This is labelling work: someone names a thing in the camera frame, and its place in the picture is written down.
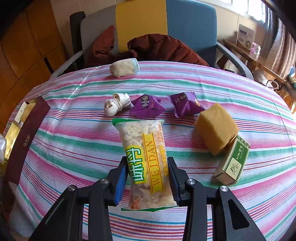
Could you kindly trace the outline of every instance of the table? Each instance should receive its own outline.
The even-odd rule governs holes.
[[[261,68],[263,69],[265,72],[269,73],[270,75],[272,75],[273,77],[275,77],[276,79],[278,79],[281,83],[284,83],[285,80],[282,79],[278,74],[276,74],[275,72],[273,72],[271,69],[267,68],[265,66],[266,63],[266,59],[262,58],[261,56],[253,53],[253,52],[249,52],[248,50],[241,48],[239,46],[237,46],[235,43],[225,40],[223,39],[223,44],[226,48],[228,48],[230,51],[235,50],[236,52],[238,52],[241,56],[243,56],[248,62],[247,62],[247,67],[248,69],[253,72],[255,67]],[[227,62],[227,58],[224,56],[222,57],[219,61],[218,61],[218,65],[219,66],[224,66]]]
[[[190,178],[218,187],[211,177],[222,155],[213,157],[208,152],[194,128],[198,115],[175,118],[167,98],[167,94],[194,91],[205,108],[215,102],[226,108],[239,134],[251,144],[242,177],[230,189],[266,239],[279,240],[296,215],[296,130],[284,101],[267,87],[227,71],[174,62],[139,64],[139,72],[121,78],[112,77],[108,65],[68,73],[35,87],[24,98],[42,95],[51,107],[33,139],[15,190],[16,201],[31,223],[38,225],[67,186],[92,185],[119,164],[124,155],[119,133],[112,117],[103,112],[104,101],[115,92],[127,92],[132,100],[144,93],[159,96],[167,108],[158,117],[166,119],[167,155]],[[134,118],[129,110],[116,117]],[[109,208],[113,240],[182,240],[186,208],[121,211],[128,205],[128,189],[119,207]],[[87,239],[87,205],[83,217]],[[208,227],[211,240],[210,207]]]

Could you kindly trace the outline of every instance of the purple snack packet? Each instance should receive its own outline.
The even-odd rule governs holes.
[[[182,118],[186,115],[198,114],[205,110],[196,99],[194,92],[183,92],[175,95],[168,95],[175,108],[175,116]]]
[[[159,102],[160,98],[154,95],[142,95],[132,101],[134,107],[130,111],[130,115],[137,117],[155,117],[159,116],[166,110]]]

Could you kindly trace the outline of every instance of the yellow sponge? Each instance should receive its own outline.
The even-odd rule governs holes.
[[[239,132],[231,115],[219,103],[200,113],[195,128],[214,156]]]

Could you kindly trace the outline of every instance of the screw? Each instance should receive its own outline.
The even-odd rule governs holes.
[[[226,187],[226,186],[221,186],[221,187],[220,187],[220,190],[221,190],[222,192],[227,192],[227,191],[228,191],[228,187]]]
[[[187,184],[190,184],[190,185],[193,185],[196,183],[196,181],[192,178],[187,179],[186,182],[187,182]]]
[[[100,180],[100,183],[102,183],[102,184],[108,184],[109,183],[109,179],[108,178],[102,178]]]
[[[68,191],[74,191],[75,189],[76,189],[75,185],[70,185],[70,186],[67,187]]]

